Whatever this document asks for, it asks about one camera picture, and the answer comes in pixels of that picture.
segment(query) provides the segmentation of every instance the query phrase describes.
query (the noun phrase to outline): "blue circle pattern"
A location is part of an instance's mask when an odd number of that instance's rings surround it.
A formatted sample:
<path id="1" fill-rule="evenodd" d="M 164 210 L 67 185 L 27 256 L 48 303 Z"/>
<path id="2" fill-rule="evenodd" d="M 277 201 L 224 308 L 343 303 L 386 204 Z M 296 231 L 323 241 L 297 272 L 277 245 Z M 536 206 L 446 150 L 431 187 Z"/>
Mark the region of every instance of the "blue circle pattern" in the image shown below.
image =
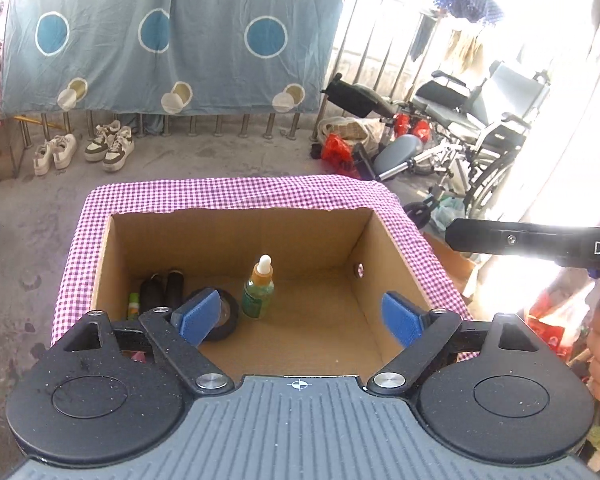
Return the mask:
<path id="1" fill-rule="evenodd" d="M 50 14 L 38 25 L 38 45 L 45 54 L 53 54 L 64 46 L 69 34 L 66 23 L 60 16 Z"/>
<path id="2" fill-rule="evenodd" d="M 285 43 L 285 29 L 271 18 L 260 18 L 247 31 L 247 44 L 259 56 L 275 56 L 282 52 Z"/>
<path id="3" fill-rule="evenodd" d="M 169 46 L 169 19 L 161 10 L 154 10 L 144 20 L 140 39 L 153 52 L 161 52 Z"/>

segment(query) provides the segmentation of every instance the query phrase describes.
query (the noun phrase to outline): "blue gripper pad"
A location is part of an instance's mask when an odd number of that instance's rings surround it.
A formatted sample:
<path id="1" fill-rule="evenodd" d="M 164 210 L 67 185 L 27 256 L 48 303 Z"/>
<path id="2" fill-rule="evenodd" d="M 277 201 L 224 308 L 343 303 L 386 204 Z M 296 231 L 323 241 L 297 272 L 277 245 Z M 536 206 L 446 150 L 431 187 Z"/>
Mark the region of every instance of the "blue gripper pad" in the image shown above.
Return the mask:
<path id="1" fill-rule="evenodd" d="M 198 346 L 218 323 L 221 309 L 218 291 L 206 288 L 171 314 L 171 324 L 190 345 Z"/>
<path id="2" fill-rule="evenodd" d="M 382 322 L 394 337 L 407 348 L 422 336 L 424 311 L 395 292 L 382 297 Z"/>

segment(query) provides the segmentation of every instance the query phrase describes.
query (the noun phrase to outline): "black cylindrical object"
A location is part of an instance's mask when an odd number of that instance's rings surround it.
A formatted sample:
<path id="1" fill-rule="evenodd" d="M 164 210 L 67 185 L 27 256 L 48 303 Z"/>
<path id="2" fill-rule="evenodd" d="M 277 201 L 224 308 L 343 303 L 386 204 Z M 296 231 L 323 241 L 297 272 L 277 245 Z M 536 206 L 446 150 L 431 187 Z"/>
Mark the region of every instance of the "black cylindrical object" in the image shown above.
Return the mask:
<path id="1" fill-rule="evenodd" d="M 167 277 L 164 306 L 177 310 L 182 306 L 182 293 L 184 291 L 184 275 L 180 270 L 171 270 Z"/>
<path id="2" fill-rule="evenodd" d="M 157 306 L 165 306 L 164 290 L 162 289 L 160 275 L 154 274 L 140 285 L 140 314 L 144 314 Z"/>

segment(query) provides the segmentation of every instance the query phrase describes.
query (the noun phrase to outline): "dropper cap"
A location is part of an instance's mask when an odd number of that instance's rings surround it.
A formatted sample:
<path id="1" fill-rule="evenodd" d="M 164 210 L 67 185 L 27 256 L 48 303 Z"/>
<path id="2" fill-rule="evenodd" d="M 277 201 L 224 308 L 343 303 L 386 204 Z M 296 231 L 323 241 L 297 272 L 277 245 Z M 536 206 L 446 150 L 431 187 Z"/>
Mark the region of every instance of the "dropper cap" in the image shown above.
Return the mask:
<path id="1" fill-rule="evenodd" d="M 251 281 L 256 285 L 267 285 L 273 276 L 273 267 L 271 266 L 271 256 L 264 254 L 260 257 L 259 263 L 253 267 Z"/>

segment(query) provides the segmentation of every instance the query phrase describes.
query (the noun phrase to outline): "metal screw head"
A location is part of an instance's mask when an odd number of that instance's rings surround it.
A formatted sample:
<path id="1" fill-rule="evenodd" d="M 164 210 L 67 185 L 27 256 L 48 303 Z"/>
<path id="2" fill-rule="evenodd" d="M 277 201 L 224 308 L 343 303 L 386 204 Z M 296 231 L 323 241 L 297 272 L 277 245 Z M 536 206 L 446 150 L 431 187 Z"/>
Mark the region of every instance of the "metal screw head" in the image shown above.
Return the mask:
<path id="1" fill-rule="evenodd" d="M 229 378 L 222 374 L 204 374 L 196 379 L 196 384 L 203 390 L 217 390 L 229 384 Z"/>
<path id="2" fill-rule="evenodd" d="M 407 380 L 395 372 L 384 372 L 374 377 L 374 382 L 381 388 L 399 388 Z"/>

